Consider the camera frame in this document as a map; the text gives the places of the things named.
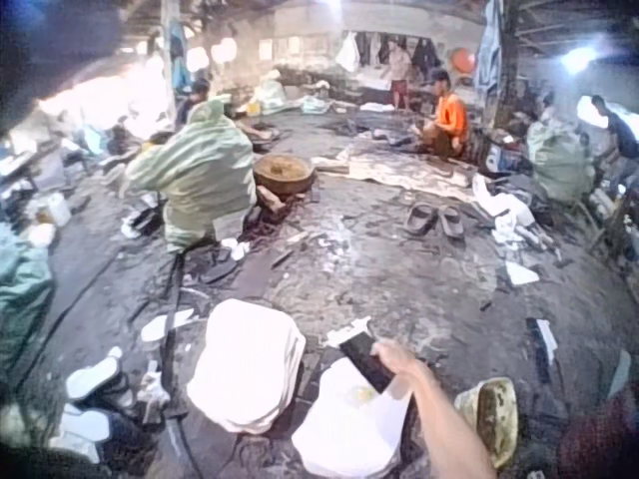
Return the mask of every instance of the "man in orange shirt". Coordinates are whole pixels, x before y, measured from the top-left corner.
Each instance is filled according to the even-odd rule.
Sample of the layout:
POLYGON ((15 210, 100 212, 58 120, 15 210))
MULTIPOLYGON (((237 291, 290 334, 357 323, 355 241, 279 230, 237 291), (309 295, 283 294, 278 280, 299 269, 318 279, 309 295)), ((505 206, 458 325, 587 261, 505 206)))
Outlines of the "man in orange shirt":
POLYGON ((436 69, 431 74, 433 92, 439 97, 436 118, 427 123, 420 131, 412 130, 421 136, 424 144, 441 157, 458 157, 468 142, 468 116, 466 106, 451 92, 448 72, 436 69))

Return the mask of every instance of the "bucket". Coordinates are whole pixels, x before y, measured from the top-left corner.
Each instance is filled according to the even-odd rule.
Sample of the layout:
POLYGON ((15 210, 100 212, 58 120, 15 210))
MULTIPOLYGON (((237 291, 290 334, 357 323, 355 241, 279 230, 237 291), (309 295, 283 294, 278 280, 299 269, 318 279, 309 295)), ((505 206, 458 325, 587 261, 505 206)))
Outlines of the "bucket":
POLYGON ((47 198, 47 208, 53 222, 58 227, 63 227, 71 219, 71 210, 69 210, 67 201, 61 193, 54 193, 47 198))

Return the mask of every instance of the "concrete floor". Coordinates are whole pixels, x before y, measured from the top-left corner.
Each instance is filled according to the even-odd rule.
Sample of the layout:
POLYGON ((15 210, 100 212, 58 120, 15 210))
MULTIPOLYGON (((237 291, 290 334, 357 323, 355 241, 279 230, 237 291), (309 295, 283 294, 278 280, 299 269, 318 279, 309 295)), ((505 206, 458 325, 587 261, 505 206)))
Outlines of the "concrete floor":
MULTIPOLYGON (((267 121, 290 132, 275 151, 308 158, 333 156, 348 144, 349 138, 320 128, 336 119, 286 113, 267 121)), ((213 304, 229 297, 249 298, 291 315, 309 340, 303 383, 320 360, 319 341, 325 334, 368 315, 375 334, 396 338, 436 363, 436 373, 451 397, 480 380, 510 377, 522 414, 537 412, 535 401, 540 396, 567 405, 566 411, 552 411, 558 416, 591 411, 605 397, 620 348, 639 351, 637 308, 625 282, 581 245, 557 237, 564 256, 574 259, 564 269, 553 266, 549 253, 525 253, 524 264, 539 264, 542 280, 515 289, 503 287, 499 269, 504 261, 494 240, 468 217, 463 218, 463 244, 450 243, 440 226, 424 239, 405 236, 402 224, 411 204, 439 206, 446 200, 324 175, 319 175, 318 185, 319 203, 306 200, 297 206, 268 245, 251 253, 239 271, 215 287, 198 286, 213 304), (285 250, 286 239, 300 231, 316 238, 270 271, 271 260, 285 250), (488 301, 491 306, 481 311, 488 301), (550 386, 541 385, 526 317, 551 322, 563 387, 555 375, 550 386)), ((65 227, 52 253, 57 296, 14 381, 29 370, 36 346, 55 318, 75 301, 21 387, 28 404, 52 421, 64 402, 65 377, 98 362, 114 345, 123 348, 123 368, 132 384, 138 384, 147 360, 155 354, 140 343, 138 332, 166 310, 152 304, 132 328, 125 326, 125 318, 148 294, 157 292, 166 277, 169 257, 164 242, 160 236, 124 239, 119 225, 126 212, 94 179, 83 182, 77 194, 90 194, 92 201, 65 227)), ((580 244, 586 243, 587 235, 574 234, 580 244)), ((179 331, 181 385, 190 379, 204 346, 204 327, 195 324, 179 331)), ((294 459, 286 428, 279 437, 238 440, 192 408, 185 429, 198 463, 207 471, 205 477, 305 476, 294 459), (244 446, 236 447, 236 442, 258 451, 268 449, 263 454, 268 460, 247 465, 246 457, 241 457, 244 446)), ((166 434, 159 436, 159 443, 160 453, 147 477, 181 477, 184 465, 167 446, 166 434)))

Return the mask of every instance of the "pair of slippers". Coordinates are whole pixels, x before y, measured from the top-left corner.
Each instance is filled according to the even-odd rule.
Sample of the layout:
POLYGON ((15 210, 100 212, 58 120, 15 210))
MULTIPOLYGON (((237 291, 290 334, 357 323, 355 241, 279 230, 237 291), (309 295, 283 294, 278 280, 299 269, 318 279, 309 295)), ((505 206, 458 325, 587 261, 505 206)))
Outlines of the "pair of slippers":
POLYGON ((417 204, 410 210, 404 229, 416 237, 424 236, 441 221, 443 231, 452 239, 463 238, 463 224, 459 210, 455 207, 432 208, 429 205, 417 204))

